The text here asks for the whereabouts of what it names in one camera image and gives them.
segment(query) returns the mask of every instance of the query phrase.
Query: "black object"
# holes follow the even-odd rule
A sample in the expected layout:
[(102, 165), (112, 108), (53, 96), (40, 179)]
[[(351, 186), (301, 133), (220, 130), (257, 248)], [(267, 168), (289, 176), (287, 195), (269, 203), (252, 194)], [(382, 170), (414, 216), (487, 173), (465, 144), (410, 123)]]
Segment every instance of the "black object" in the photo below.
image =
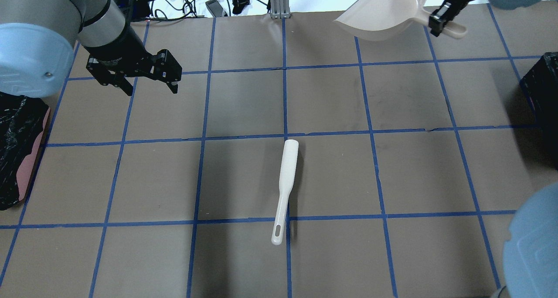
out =
[(16, 205), (16, 173), (42, 132), (48, 106), (38, 98), (0, 92), (0, 210)]
[(109, 44), (85, 49), (91, 54), (86, 68), (101, 85), (114, 85), (131, 97), (133, 86), (126, 77), (145, 76), (163, 81), (173, 93), (178, 92), (178, 81), (182, 79), (179, 62), (166, 49), (156, 55), (147, 52), (129, 24)]
[(226, 17), (229, 16), (227, 12), (223, 9), (223, 6), (217, 2), (217, 0), (208, 0), (205, 2), (209, 12), (214, 17)]
[(238, 15), (242, 12), (242, 10), (246, 7), (246, 5), (250, 4), (250, 0), (233, 0), (233, 14)]
[(545, 53), (521, 80), (558, 169), (558, 52)]
[(444, 0), (442, 6), (430, 15), (428, 22), (430, 33), (439, 36), (448, 22), (452, 21), (471, 1), (473, 0)]
[(151, 8), (147, 0), (114, 0), (118, 8), (124, 13), (126, 20), (144, 18), (151, 14)]

